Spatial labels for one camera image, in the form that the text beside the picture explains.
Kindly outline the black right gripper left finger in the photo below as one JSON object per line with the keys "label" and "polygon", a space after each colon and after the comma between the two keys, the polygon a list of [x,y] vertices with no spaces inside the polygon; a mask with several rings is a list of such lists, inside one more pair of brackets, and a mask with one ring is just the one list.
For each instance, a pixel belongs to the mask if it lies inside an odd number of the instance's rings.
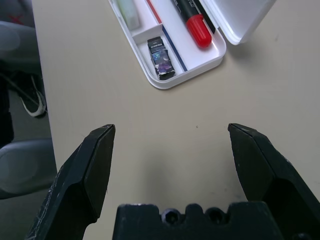
{"label": "black right gripper left finger", "polygon": [[90,132],[58,171],[25,236],[27,240],[81,240],[101,216],[116,127]]}

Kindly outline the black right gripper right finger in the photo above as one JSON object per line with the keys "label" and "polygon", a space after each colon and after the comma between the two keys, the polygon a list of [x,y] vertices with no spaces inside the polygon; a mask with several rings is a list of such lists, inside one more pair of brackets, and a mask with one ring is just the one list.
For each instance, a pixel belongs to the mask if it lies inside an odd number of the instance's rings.
{"label": "black right gripper right finger", "polygon": [[320,238],[320,202],[294,166],[256,129],[228,125],[238,179],[248,201],[266,203],[286,240]]}

